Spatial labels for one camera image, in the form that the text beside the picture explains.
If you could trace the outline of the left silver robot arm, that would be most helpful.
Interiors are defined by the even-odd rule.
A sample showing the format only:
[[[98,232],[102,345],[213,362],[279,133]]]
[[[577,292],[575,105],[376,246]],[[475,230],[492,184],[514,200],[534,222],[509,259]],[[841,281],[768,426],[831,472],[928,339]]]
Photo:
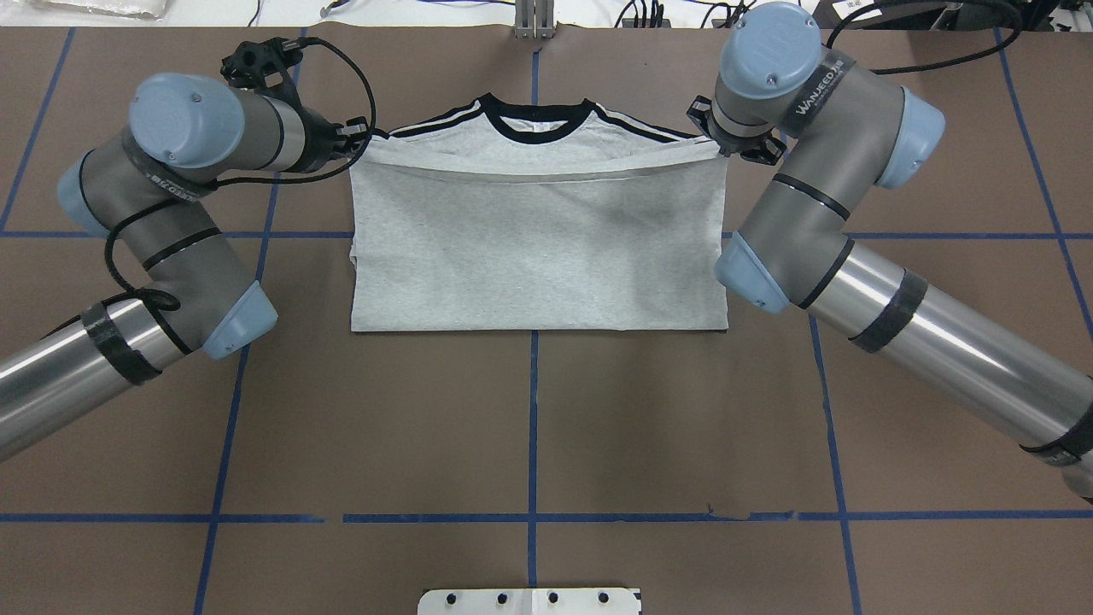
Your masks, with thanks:
[[[293,82],[250,92],[203,75],[158,73],[137,87],[120,135],[90,150],[57,186],[67,217],[118,243],[149,282],[95,301],[3,362],[3,459],[157,378],[201,350],[222,359],[277,326],[277,308],[202,199],[227,172],[301,173],[355,159],[371,121],[333,125]]]

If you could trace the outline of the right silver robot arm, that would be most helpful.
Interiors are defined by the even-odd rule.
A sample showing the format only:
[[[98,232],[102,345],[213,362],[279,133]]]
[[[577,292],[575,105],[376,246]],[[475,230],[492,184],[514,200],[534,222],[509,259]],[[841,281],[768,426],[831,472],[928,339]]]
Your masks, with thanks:
[[[959,73],[936,108],[910,85],[926,66],[862,66],[795,3],[745,13],[722,47],[713,97],[691,113],[724,155],[772,144],[775,172],[716,276],[761,310],[792,305],[936,385],[1089,500],[1090,375],[871,249],[880,230],[859,221],[871,197],[920,170],[947,180],[902,201],[909,229],[929,240],[959,220],[977,215],[984,227],[1014,213],[1015,198],[1001,191],[1023,194],[1041,175],[1034,159],[1015,159],[1026,123],[1006,52],[986,57],[1002,85],[987,92]]]

